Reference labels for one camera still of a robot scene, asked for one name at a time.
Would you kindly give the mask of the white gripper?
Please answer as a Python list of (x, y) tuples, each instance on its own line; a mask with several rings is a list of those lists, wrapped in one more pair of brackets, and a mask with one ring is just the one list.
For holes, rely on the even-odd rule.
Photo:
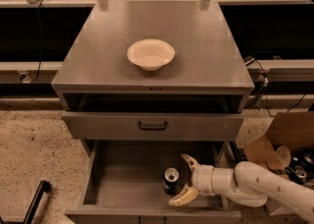
[(193, 187), (184, 185), (182, 191), (169, 200), (170, 206), (183, 206), (194, 201), (198, 194), (201, 196), (213, 196), (212, 174), (214, 167), (211, 165), (199, 165), (190, 155), (182, 153), (181, 158), (187, 163), (192, 171), (191, 181)]

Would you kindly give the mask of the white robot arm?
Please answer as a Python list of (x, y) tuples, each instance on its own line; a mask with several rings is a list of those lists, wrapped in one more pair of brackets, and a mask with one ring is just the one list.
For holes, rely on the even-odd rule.
[(183, 206), (198, 196), (225, 196), (231, 201), (259, 207), (270, 198), (288, 208), (309, 224), (314, 224), (314, 191), (280, 177), (253, 162), (241, 161), (234, 169), (199, 164), (182, 154), (191, 171), (192, 185), (169, 200), (170, 206)]

